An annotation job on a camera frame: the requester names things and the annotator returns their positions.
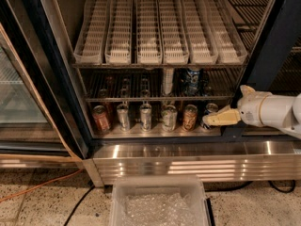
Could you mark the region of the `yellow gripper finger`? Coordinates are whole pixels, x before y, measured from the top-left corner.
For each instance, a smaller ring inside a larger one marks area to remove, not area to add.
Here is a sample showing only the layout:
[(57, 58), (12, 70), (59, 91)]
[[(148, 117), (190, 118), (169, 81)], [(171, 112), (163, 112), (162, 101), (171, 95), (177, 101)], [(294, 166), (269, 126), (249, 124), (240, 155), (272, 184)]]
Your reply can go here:
[(205, 124), (210, 126), (224, 126), (237, 124), (241, 117), (237, 108), (231, 108), (229, 105), (226, 105), (217, 112), (204, 116), (202, 119)]
[(240, 86), (240, 91), (242, 92), (242, 95), (244, 97), (251, 96), (256, 92), (256, 90), (254, 90), (252, 87), (247, 86), (247, 85), (241, 85)]

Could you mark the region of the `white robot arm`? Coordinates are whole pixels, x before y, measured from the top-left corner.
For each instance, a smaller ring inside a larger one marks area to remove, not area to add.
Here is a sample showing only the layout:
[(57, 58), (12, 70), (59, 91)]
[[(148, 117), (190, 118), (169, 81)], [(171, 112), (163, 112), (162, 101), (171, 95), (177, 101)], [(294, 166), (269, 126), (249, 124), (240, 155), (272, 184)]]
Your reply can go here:
[(301, 138), (301, 94), (297, 96), (275, 95), (257, 91), (247, 85), (240, 87), (243, 97), (236, 108), (226, 105), (217, 112), (205, 115), (206, 125), (223, 126), (243, 121), (256, 127), (272, 127), (282, 133)]

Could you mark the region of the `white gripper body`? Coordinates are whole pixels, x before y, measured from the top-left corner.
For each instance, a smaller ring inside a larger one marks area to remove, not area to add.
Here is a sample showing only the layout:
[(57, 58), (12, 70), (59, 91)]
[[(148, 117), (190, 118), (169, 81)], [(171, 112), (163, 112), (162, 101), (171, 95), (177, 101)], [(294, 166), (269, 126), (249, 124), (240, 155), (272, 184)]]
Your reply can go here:
[(263, 127), (260, 115), (261, 105), (270, 95), (270, 92), (264, 91), (251, 91), (243, 94), (243, 97), (237, 103), (237, 108), (245, 124)]

